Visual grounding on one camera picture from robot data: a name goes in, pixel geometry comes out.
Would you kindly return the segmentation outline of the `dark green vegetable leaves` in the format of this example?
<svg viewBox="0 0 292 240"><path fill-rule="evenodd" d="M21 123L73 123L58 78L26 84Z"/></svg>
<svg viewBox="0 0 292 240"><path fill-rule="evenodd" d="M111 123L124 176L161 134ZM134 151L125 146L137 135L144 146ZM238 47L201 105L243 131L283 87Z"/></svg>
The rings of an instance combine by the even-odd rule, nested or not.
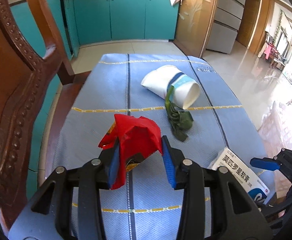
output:
<svg viewBox="0 0 292 240"><path fill-rule="evenodd" d="M189 111L178 110L172 102L174 90L174 86L170 85L165 98L165 108L173 136L184 142L188 138L186 131L192 128L194 119Z"/></svg>

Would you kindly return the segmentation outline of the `white blue ointment box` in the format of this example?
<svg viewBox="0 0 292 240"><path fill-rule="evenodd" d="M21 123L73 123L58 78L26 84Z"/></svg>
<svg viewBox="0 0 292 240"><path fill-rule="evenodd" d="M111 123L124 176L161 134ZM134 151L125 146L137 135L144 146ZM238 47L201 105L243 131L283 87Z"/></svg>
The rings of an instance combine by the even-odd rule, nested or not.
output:
<svg viewBox="0 0 292 240"><path fill-rule="evenodd" d="M259 202L268 197L270 190L266 184L228 147L218 153L208 168L217 170L222 166L229 169L253 200Z"/></svg>

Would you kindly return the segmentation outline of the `carved wooden chair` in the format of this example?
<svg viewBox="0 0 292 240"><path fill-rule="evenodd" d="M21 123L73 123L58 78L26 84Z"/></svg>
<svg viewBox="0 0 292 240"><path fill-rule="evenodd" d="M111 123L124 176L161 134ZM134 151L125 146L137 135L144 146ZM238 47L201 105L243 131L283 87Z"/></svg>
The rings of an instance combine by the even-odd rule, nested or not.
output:
<svg viewBox="0 0 292 240"><path fill-rule="evenodd" d="M59 91L79 85L73 0L0 0L0 230L45 177Z"/></svg>

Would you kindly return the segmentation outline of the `white blue paper cup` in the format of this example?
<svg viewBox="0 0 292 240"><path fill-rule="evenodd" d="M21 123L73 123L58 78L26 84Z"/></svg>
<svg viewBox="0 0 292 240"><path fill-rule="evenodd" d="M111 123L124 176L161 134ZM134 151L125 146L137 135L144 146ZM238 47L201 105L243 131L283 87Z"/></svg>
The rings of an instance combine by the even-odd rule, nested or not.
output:
<svg viewBox="0 0 292 240"><path fill-rule="evenodd" d="M173 91L168 99L181 109L188 109L200 96L199 84L173 65L164 65L149 72L141 85L165 99L169 89Z"/></svg>

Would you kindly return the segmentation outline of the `teal kitchen cabinets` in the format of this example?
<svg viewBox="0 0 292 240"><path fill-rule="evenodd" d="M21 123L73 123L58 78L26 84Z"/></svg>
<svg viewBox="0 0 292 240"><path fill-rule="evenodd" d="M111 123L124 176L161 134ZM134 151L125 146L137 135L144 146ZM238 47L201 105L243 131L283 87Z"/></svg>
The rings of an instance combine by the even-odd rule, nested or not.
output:
<svg viewBox="0 0 292 240"><path fill-rule="evenodd" d="M170 0L73 0L79 47L119 40L173 40L179 5Z"/></svg>

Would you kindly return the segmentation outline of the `blue placemat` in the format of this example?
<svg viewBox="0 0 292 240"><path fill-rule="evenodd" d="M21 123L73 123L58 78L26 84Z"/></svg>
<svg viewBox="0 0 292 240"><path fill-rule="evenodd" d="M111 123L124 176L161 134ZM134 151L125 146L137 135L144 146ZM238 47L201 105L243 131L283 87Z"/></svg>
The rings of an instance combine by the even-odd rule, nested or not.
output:
<svg viewBox="0 0 292 240"><path fill-rule="evenodd" d="M151 71L171 64L194 79L200 96L193 104L193 126L185 141L171 133L164 100L142 86ZM225 147L244 163L264 157L258 132L221 76L196 57L138 54L106 54L81 88L62 127L53 167L83 166L99 156L99 143L119 114L145 122L129 130L129 147L145 149L166 135L202 167L208 167ZM174 239L177 235L182 191L170 186L163 159L157 150L125 173L124 184L100 193L107 239Z"/></svg>

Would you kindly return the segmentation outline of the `grey refrigerator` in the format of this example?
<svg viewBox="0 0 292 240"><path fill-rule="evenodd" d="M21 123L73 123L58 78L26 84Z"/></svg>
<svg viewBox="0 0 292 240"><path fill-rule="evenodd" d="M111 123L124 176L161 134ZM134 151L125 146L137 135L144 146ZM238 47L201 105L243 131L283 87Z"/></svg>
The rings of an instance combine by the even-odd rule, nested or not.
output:
<svg viewBox="0 0 292 240"><path fill-rule="evenodd" d="M207 50L229 54L241 24L245 0L218 0Z"/></svg>

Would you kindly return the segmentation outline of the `wooden glass sliding door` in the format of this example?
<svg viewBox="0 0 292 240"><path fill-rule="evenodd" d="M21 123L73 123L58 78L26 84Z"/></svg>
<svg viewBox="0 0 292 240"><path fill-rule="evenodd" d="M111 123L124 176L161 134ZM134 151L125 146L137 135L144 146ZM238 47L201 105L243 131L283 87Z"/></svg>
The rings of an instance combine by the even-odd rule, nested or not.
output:
<svg viewBox="0 0 292 240"><path fill-rule="evenodd" d="M173 43L186 55L202 57L218 0L182 0Z"/></svg>

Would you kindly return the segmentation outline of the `brown wooden door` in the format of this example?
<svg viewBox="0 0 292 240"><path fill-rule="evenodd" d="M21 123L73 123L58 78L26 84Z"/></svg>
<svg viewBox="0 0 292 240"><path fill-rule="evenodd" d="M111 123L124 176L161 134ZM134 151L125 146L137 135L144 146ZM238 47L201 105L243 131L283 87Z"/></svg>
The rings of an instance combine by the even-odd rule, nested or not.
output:
<svg viewBox="0 0 292 240"><path fill-rule="evenodd" d="M245 0L243 16L237 33L236 40L246 48L249 45L250 38L257 21L261 0Z"/></svg>

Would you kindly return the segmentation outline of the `red wrapper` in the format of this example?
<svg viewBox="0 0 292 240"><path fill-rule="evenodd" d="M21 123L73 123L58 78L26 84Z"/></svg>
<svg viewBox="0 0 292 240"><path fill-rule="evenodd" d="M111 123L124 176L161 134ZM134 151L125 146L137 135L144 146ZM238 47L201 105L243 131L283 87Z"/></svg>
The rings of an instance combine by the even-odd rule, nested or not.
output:
<svg viewBox="0 0 292 240"><path fill-rule="evenodd" d="M151 119L115 114L115 121L99 142L103 150L118 148L111 164L109 188L125 184L126 172L131 171L155 152L163 153L161 130Z"/></svg>

